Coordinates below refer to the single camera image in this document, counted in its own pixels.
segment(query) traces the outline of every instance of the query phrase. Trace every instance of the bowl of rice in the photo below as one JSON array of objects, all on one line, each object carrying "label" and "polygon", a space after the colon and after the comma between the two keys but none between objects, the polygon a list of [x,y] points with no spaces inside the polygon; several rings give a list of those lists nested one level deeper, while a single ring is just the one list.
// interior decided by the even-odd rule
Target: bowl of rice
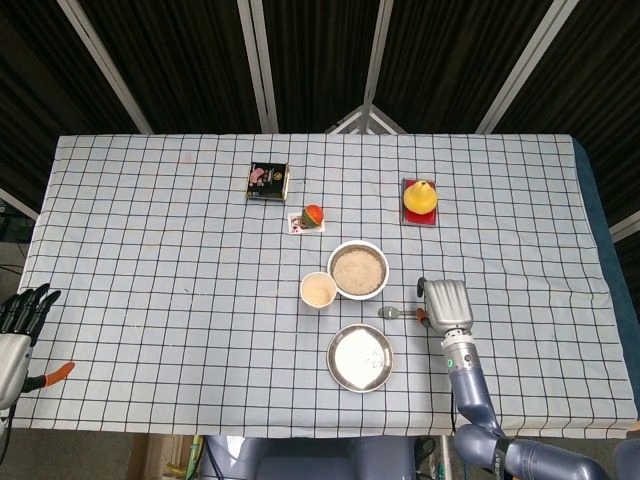
[{"label": "bowl of rice", "polygon": [[389,262],[382,250],[364,240],[350,240],[329,257],[327,272],[340,295],[367,300],[378,295],[389,280]]}]

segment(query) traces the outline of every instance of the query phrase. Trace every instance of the red tray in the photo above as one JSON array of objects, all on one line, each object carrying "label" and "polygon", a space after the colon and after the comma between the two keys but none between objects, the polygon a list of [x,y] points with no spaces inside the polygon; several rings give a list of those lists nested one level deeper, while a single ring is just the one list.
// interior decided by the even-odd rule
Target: red tray
[{"label": "red tray", "polygon": [[[438,224],[437,205],[436,208],[434,208],[431,212],[425,213],[424,215],[419,215],[417,213],[413,213],[410,210],[407,210],[407,207],[404,206],[404,202],[402,201],[402,195],[404,194],[404,191],[417,181],[417,179],[408,178],[402,180],[402,188],[400,189],[400,224],[418,225],[421,227],[435,227]],[[427,180],[427,182],[429,182],[429,185],[431,185],[434,190],[436,189],[436,182],[432,180]]]}]

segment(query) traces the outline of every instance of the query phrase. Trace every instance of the gray robotic arm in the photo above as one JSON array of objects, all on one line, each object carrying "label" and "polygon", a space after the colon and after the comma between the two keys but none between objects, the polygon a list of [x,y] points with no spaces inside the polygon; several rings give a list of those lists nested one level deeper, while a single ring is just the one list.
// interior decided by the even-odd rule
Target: gray robotic arm
[{"label": "gray robotic arm", "polygon": [[442,350],[458,411],[471,425],[458,429],[456,451],[469,465],[521,480],[610,480],[598,463],[577,453],[531,440],[505,437],[496,419],[480,358],[471,336],[473,317],[462,281],[418,281],[431,327],[444,335]]}]

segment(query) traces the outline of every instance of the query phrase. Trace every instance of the blue cloth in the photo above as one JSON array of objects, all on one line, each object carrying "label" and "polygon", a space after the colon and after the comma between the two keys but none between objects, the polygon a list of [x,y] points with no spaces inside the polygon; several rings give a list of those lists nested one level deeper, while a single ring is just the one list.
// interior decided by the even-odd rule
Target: blue cloth
[{"label": "blue cloth", "polygon": [[598,247],[602,273],[611,291],[624,360],[627,364],[636,408],[640,412],[640,323],[638,323],[631,295],[629,295],[629,289],[622,275],[618,255],[609,233],[589,157],[582,145],[575,139],[573,140],[573,146],[582,197],[584,198],[591,231]]}]

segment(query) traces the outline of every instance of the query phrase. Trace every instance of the spoon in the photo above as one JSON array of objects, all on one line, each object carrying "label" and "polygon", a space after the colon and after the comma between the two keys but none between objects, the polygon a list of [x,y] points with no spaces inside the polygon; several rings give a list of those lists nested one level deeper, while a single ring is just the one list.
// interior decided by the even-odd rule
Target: spoon
[{"label": "spoon", "polygon": [[383,305],[378,310],[378,316],[386,320],[395,320],[399,317],[415,316],[415,318],[419,320],[420,323],[422,323],[422,321],[427,317],[427,314],[422,308],[417,308],[415,310],[399,310],[396,307],[390,305]]}]

